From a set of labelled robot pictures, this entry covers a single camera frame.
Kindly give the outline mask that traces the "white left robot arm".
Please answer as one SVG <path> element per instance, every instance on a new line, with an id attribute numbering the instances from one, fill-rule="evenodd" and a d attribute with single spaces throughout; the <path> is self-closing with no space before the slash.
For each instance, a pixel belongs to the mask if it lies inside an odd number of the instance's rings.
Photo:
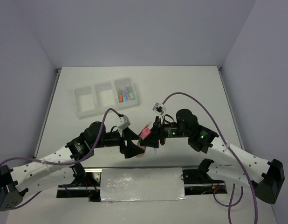
<path id="1" fill-rule="evenodd" d="M 129 128 L 122 133 L 107 132 L 104 124 L 94 122 L 78 137 L 43 157 L 40 162 L 32 161 L 14 168 L 0 166 L 0 211 L 16 209 L 25 197 L 53 186 L 83 185 L 87 174 L 79 160 L 94 155 L 92 146 L 118 146 L 126 159 L 143 154 L 144 149 L 133 143 L 138 139 L 139 136 Z"/>

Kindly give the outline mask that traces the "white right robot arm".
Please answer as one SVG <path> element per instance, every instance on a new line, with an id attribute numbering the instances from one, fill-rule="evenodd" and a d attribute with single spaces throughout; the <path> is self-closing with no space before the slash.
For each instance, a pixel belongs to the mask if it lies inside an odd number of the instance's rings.
<path id="1" fill-rule="evenodd" d="M 273 159 L 254 156 L 223 140 L 223 137 L 198 123 L 188 109 L 176 113 L 176 122 L 164 123 L 156 117 L 152 128 L 145 127 L 139 143 L 143 147 L 159 148 L 168 138 L 187 138 L 188 145 L 206 158 L 197 168 L 201 182 L 222 180 L 252 188 L 255 196 L 275 204 L 285 181 L 283 164 Z"/>

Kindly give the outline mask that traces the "pink-lidded small bottle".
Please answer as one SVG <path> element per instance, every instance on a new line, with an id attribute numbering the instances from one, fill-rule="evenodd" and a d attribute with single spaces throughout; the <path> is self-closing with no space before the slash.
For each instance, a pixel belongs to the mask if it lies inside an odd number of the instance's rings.
<path id="1" fill-rule="evenodd" d="M 139 138 L 139 141 L 137 142 L 137 146 L 138 146 L 139 148 L 141 148 L 141 149 L 143 150 L 143 152 L 142 152 L 141 154 L 138 154 L 138 155 L 137 155 L 138 158 L 143 157 L 143 156 L 144 156 L 144 153 L 145 153 L 145 151 L 146 151 L 146 146 L 141 146 L 141 145 L 140 145 L 140 141 L 141 141 L 141 140 L 144 140 L 150 133 L 151 133 L 150 128 L 149 128 L 148 125 L 147 125 L 147 126 L 144 127 L 144 129 L 141 131 L 141 133 L 140 133 L 140 135 L 139 135 L 140 138 Z"/>

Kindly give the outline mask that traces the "blue highlighter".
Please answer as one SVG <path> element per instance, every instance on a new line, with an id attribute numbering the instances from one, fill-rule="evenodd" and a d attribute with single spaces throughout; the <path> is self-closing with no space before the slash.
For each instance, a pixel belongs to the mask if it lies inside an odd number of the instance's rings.
<path id="1" fill-rule="evenodd" d="M 126 91 L 124 88 L 122 88 L 122 96 L 123 96 L 123 102 L 127 102 Z"/>

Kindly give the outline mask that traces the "green highlighter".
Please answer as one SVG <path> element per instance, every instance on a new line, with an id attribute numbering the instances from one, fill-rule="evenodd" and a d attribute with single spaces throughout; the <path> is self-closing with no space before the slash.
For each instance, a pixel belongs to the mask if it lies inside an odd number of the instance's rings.
<path id="1" fill-rule="evenodd" d="M 131 88 L 131 87 L 128 88 L 128 92 L 129 92 L 130 100 L 134 100 L 134 99 L 135 99 L 135 96 L 134 96 L 134 94 L 133 94 L 133 91 L 132 91 L 132 88 Z"/>

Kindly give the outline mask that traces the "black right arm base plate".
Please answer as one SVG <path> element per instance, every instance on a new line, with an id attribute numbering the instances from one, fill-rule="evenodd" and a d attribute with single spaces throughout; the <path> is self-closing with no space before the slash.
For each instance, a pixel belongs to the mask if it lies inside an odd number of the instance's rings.
<path id="1" fill-rule="evenodd" d="M 224 186 L 225 182 L 222 180 L 211 179 L 210 176 L 198 169 L 183 169 L 181 180 L 183 180 L 185 186 Z"/>

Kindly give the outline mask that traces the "pink highlighter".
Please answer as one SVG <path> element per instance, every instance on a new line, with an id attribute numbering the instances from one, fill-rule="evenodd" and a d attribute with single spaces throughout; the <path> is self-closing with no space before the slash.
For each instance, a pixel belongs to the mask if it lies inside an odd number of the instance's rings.
<path id="1" fill-rule="evenodd" d="M 126 100 L 130 101 L 130 95 L 129 95 L 129 91 L 128 91 L 128 87 L 125 87 L 125 94 L 126 94 Z"/>

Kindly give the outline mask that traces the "orange highlighter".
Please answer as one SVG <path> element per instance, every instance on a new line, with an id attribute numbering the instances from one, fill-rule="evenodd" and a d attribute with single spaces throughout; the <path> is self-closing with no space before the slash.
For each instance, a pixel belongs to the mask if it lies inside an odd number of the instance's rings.
<path id="1" fill-rule="evenodd" d="M 118 101 L 119 101 L 119 103 L 123 102 L 123 95 L 122 95 L 122 89 L 121 88 L 119 88 L 119 90 L 118 90 Z"/>

